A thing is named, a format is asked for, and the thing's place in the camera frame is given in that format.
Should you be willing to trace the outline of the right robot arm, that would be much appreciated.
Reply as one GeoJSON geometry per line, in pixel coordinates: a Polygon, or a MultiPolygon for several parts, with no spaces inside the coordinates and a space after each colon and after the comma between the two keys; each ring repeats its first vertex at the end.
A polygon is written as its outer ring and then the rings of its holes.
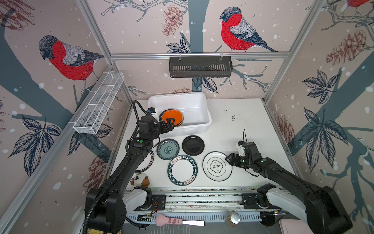
{"type": "Polygon", "coordinates": [[[271,180],[257,190],[262,208],[279,207],[308,224],[315,234],[343,234],[353,226],[337,193],[319,187],[282,168],[271,158],[263,158],[254,142],[239,141],[238,153],[226,157],[231,166],[252,169],[271,180]]]}

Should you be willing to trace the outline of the white plate black emblem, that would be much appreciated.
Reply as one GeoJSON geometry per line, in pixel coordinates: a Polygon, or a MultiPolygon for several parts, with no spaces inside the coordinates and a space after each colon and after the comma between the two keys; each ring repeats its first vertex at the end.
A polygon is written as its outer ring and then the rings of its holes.
{"type": "Polygon", "coordinates": [[[202,166],[205,175],[217,182],[227,180],[232,174],[232,166],[226,161],[226,155],[213,151],[203,159],[202,166]]]}

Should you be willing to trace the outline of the teal patterned small plate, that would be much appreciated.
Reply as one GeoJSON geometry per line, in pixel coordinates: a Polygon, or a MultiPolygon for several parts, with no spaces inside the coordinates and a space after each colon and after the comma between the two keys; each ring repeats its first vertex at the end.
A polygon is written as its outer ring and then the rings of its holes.
{"type": "Polygon", "coordinates": [[[176,158],[179,154],[180,146],[178,142],[174,139],[168,138],[161,141],[156,149],[157,155],[162,160],[172,160],[176,158]]]}

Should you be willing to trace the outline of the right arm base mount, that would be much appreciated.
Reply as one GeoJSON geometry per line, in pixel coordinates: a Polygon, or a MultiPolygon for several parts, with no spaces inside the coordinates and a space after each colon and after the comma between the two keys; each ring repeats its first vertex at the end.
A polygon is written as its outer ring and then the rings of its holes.
{"type": "Polygon", "coordinates": [[[242,202],[240,204],[243,206],[245,210],[261,209],[257,201],[257,194],[255,193],[241,194],[241,197],[242,197],[242,202]]]}

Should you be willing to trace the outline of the green rim lettered plate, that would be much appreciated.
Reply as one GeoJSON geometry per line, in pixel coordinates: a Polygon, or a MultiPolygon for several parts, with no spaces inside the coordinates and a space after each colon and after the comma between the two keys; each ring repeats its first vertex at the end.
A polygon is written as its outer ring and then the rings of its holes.
{"type": "Polygon", "coordinates": [[[174,185],[187,186],[197,178],[198,165],[192,157],[180,155],[170,161],[167,175],[174,185]]]}

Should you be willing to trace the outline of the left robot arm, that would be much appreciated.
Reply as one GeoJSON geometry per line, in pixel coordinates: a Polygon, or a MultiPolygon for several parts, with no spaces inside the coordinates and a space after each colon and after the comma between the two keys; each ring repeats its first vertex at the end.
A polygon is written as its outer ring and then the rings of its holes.
{"type": "Polygon", "coordinates": [[[136,100],[132,103],[136,117],[136,127],[125,145],[125,157],[113,174],[98,189],[91,189],[85,201],[85,219],[82,233],[89,229],[103,233],[117,234],[121,231],[127,214],[136,208],[150,205],[152,191],[144,186],[137,186],[129,194],[124,194],[127,185],[138,166],[154,147],[154,140],[161,134],[174,129],[174,118],[159,122],[152,113],[154,108],[145,110],[136,100]]]}

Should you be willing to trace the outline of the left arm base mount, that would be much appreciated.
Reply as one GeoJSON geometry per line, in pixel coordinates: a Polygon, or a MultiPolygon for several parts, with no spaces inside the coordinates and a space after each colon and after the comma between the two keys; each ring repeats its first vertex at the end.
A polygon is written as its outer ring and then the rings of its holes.
{"type": "Polygon", "coordinates": [[[164,211],[166,207],[166,195],[153,195],[150,205],[140,206],[136,211],[164,211]]]}

